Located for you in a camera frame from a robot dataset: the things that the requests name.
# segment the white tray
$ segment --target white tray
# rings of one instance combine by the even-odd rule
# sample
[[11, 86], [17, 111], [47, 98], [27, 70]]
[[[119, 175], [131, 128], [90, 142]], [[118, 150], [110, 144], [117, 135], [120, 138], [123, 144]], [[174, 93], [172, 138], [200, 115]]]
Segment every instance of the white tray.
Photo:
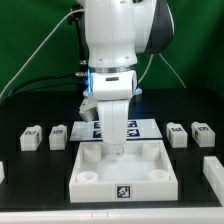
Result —
[[[90, 148], [93, 144], [101, 147], [101, 159], [96, 155], [99, 152], [93, 155], [95, 159], [98, 157], [98, 162], [88, 162], [84, 159], [84, 148]], [[151, 151], [146, 149], [142, 153], [143, 145], [148, 147], [147, 144], [150, 147], [159, 147], [159, 158], [148, 160], [149, 157], [155, 156], [155, 153], [153, 155], [153, 149], [150, 148], [148, 150]], [[148, 175], [153, 170], [168, 173], [168, 180], [162, 180], [158, 176], [149, 179]], [[77, 175], [80, 173], [84, 174], [84, 180], [78, 182]], [[113, 150], [102, 142], [82, 142], [70, 179], [69, 191], [72, 203], [166, 201], [177, 200], [178, 183], [162, 140], [127, 142], [122, 157], [116, 157]]]

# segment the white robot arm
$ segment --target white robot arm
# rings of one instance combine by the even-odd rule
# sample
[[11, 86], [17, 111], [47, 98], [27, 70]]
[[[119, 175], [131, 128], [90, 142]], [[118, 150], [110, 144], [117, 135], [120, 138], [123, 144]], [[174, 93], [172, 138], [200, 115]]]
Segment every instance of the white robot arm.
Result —
[[[136, 53], [156, 54], [173, 38], [166, 0], [79, 0], [85, 9], [84, 33], [91, 71], [89, 95], [96, 106], [103, 141], [116, 152], [126, 142], [129, 102], [137, 87]], [[80, 115], [86, 116], [84, 100]]]

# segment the small white block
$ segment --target small white block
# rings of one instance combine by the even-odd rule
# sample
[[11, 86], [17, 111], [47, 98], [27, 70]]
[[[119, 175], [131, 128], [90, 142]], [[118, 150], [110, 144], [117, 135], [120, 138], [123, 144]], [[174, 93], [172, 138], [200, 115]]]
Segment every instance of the small white block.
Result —
[[194, 122], [191, 128], [192, 137], [200, 147], [215, 146], [215, 132], [206, 123]]
[[36, 151], [42, 141], [42, 129], [36, 125], [28, 127], [20, 137], [22, 151]]
[[0, 184], [2, 183], [3, 179], [5, 178], [3, 163], [0, 162]]
[[186, 148], [188, 134], [181, 124], [168, 123], [166, 126], [166, 137], [173, 148]]
[[224, 168], [216, 156], [204, 157], [203, 172], [222, 206], [224, 206]]
[[50, 150], [64, 150], [67, 142], [67, 127], [59, 125], [53, 127], [49, 136]]

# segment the black tabletop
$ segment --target black tabletop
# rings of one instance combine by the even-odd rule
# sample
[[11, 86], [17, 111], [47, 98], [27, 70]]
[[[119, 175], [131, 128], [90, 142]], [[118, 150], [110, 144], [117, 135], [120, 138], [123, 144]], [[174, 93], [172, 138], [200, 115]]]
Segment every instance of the black tabletop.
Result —
[[[0, 161], [6, 175], [0, 185], [0, 212], [221, 206], [202, 168], [204, 156], [217, 156], [223, 163], [224, 100], [204, 89], [145, 90], [130, 104], [130, 119], [154, 118], [159, 126], [178, 180], [178, 201], [70, 203], [68, 184], [79, 143], [68, 141], [65, 151], [50, 151], [48, 137], [59, 124], [66, 125], [70, 135], [74, 121], [81, 120], [81, 100], [76, 92], [32, 92], [0, 107]], [[215, 147], [200, 148], [194, 142], [195, 121], [216, 132]], [[165, 137], [169, 122], [180, 123], [187, 131], [187, 148], [172, 149]], [[42, 127], [43, 140], [36, 152], [22, 152], [19, 138], [34, 125]]]

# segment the green backdrop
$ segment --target green backdrop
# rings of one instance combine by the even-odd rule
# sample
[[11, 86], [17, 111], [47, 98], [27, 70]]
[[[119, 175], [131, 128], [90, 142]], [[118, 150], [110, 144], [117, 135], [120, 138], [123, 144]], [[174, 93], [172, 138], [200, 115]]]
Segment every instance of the green backdrop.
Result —
[[[76, 4], [73, 0], [0, 0], [0, 90], [41, 41]], [[224, 0], [168, 0], [175, 36], [163, 52], [187, 87], [210, 88], [224, 96]], [[138, 56], [138, 76], [149, 55]], [[23, 72], [25, 80], [77, 71], [79, 57], [74, 26], [64, 23]], [[181, 88], [159, 56], [142, 88]]]

